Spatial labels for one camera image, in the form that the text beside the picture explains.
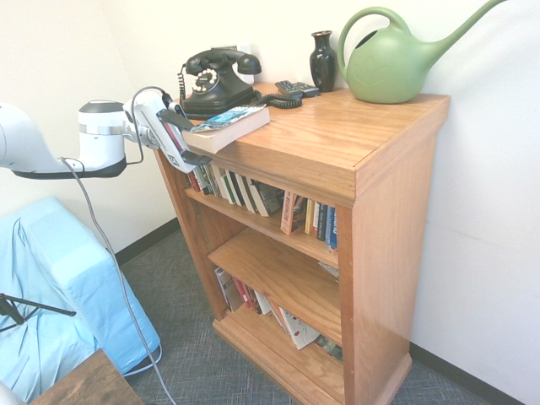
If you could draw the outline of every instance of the remote control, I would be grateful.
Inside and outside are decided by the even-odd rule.
[[[288,80],[282,80],[276,82],[276,87],[278,87],[279,93],[288,97],[315,97],[319,94],[317,87],[302,82],[291,83]]]

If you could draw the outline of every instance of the vase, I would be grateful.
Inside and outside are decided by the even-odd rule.
[[[331,33],[318,31],[311,34],[315,38],[315,50],[310,55],[311,77],[321,93],[333,90],[338,75],[338,58],[330,47]]]

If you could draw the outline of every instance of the light blue cloth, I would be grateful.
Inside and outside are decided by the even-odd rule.
[[[154,351],[159,337],[127,282],[126,290]],[[111,255],[54,197],[0,219],[0,293],[77,312],[38,310],[0,333],[0,381],[26,402],[98,348],[122,374],[147,356]],[[33,309],[17,306],[22,316]],[[12,323],[0,316],[0,329]]]

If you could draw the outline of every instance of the bookshelf top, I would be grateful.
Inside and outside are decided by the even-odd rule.
[[[263,95],[277,92],[274,84],[255,88]],[[377,176],[436,134],[450,97],[421,94],[408,103],[378,105],[337,89],[303,102],[292,110],[270,107],[271,122],[219,151],[215,163],[352,206]]]

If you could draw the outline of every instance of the wooden table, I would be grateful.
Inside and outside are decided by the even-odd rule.
[[[100,349],[32,402],[32,405],[68,404],[143,405],[143,402]]]

